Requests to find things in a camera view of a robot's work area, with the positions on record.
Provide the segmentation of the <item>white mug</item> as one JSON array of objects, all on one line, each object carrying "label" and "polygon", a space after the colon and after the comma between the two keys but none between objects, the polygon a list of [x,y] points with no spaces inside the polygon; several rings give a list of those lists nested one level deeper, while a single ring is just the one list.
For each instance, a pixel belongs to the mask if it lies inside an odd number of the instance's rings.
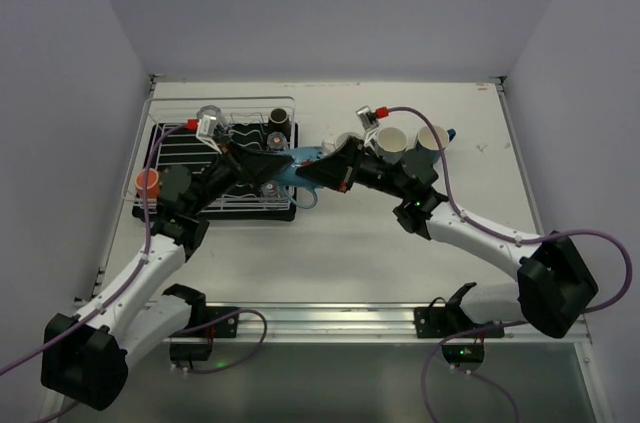
[{"label": "white mug", "polygon": [[344,132],[337,136],[325,138],[322,141],[322,149],[325,155],[335,152],[341,148],[349,138],[361,139],[361,135],[356,132]]}]

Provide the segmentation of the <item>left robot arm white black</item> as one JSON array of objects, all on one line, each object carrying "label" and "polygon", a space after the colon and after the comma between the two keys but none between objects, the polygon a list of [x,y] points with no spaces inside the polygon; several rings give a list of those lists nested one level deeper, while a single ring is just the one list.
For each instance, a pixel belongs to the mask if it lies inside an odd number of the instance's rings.
[{"label": "left robot arm white black", "polygon": [[203,293],[174,285],[155,302],[151,297],[202,244],[209,223],[201,211],[236,186],[259,189],[292,161],[283,152],[228,144],[199,174],[182,165],[161,172],[156,216],[137,256],[74,315],[57,314],[47,324],[42,385],[104,410],[130,369],[165,338],[206,330]]}]

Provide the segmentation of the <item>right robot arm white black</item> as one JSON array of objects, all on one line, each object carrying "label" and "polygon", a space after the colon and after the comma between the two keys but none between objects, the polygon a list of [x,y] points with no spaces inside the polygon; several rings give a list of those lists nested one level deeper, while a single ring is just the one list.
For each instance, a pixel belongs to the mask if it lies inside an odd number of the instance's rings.
[{"label": "right robot arm white black", "polygon": [[341,193],[359,184],[397,197],[401,202],[393,213],[406,232],[464,250],[510,277],[506,284],[470,282],[459,288],[432,318],[444,334],[523,321],[560,339],[598,291],[570,238],[554,233],[542,242],[455,210],[451,199],[434,189],[438,175],[424,151],[410,150],[388,163],[350,137],[329,155],[303,163],[296,173]]}]

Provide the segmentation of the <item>large clear glass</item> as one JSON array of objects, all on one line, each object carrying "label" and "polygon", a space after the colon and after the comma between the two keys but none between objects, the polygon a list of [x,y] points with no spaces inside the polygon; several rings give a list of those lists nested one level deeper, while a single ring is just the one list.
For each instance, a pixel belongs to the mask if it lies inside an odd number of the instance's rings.
[{"label": "large clear glass", "polygon": [[229,123],[222,110],[215,105],[201,107],[197,113],[196,136],[200,140],[215,139],[227,132]]}]

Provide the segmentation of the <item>grey mug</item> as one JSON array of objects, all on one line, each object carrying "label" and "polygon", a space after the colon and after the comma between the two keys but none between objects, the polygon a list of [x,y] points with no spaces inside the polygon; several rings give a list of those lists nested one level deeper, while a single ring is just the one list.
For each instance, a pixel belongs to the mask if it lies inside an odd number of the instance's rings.
[{"label": "grey mug", "polygon": [[376,154],[390,164],[399,162],[408,146],[406,134],[396,127],[380,129],[374,140]]}]

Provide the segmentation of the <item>dark blue mug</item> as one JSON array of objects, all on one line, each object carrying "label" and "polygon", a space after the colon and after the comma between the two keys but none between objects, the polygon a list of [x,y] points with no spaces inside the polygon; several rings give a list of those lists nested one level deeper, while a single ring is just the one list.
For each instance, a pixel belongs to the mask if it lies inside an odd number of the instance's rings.
[{"label": "dark blue mug", "polygon": [[455,139],[457,132],[455,129],[443,129],[435,126],[435,132],[432,132],[428,126],[422,127],[416,134],[414,147],[422,153],[425,153],[433,165],[441,158],[441,150],[445,150],[447,146]]}]

